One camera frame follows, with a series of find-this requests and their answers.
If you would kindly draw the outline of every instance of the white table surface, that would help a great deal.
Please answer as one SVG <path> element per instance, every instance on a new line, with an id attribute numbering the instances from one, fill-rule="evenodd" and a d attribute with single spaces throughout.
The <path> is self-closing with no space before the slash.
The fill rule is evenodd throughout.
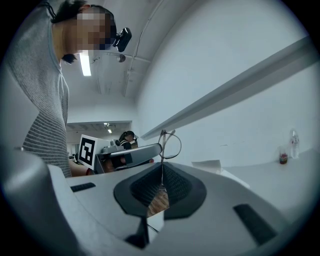
<path id="1" fill-rule="evenodd" d="M 248 183 L 250 189 L 294 222 L 308 213 L 318 198 L 320 185 L 320 153 L 310 149 L 287 164 L 278 161 L 252 166 L 224 167 Z"/>

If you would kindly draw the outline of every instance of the black slot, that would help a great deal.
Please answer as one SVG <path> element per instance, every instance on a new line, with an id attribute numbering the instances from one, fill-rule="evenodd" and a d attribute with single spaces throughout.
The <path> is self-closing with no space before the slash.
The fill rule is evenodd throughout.
<path id="1" fill-rule="evenodd" d="M 75 185 L 75 186 L 71 186 L 71 190 L 75 193 L 78 191 L 82 191 L 82 190 L 87 190 L 87 189 L 91 189 L 93 187 L 95 187 L 96 185 L 93 184 L 92 182 L 90 183 L 85 183 L 85 184 L 80 184 L 80 185 Z"/>
<path id="2" fill-rule="evenodd" d="M 277 235 L 276 231 L 250 205 L 240 204 L 233 209 L 259 246 Z"/>

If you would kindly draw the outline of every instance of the plastic bottle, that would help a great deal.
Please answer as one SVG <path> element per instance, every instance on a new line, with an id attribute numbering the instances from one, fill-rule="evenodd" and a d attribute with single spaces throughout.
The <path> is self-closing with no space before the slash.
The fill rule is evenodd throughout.
<path id="1" fill-rule="evenodd" d="M 299 136 L 295 129 L 290 131 L 290 154 L 293 159 L 299 158 Z"/>

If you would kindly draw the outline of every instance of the wooden surface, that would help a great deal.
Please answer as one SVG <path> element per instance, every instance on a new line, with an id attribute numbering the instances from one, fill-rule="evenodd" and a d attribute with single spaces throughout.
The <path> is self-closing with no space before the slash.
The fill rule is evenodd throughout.
<path id="1" fill-rule="evenodd" d="M 158 190 L 153 201 L 149 205 L 147 218 L 160 213 L 169 207 L 168 194 L 164 190 Z"/>

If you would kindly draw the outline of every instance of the ceiling light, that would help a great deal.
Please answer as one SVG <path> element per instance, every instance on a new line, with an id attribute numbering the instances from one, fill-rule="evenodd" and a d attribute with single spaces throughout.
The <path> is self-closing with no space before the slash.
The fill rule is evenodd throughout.
<path id="1" fill-rule="evenodd" d="M 80 62 L 81 62 L 83 75 L 85 77 L 91 76 L 90 61 L 89 61 L 89 55 L 87 51 L 80 52 Z"/>

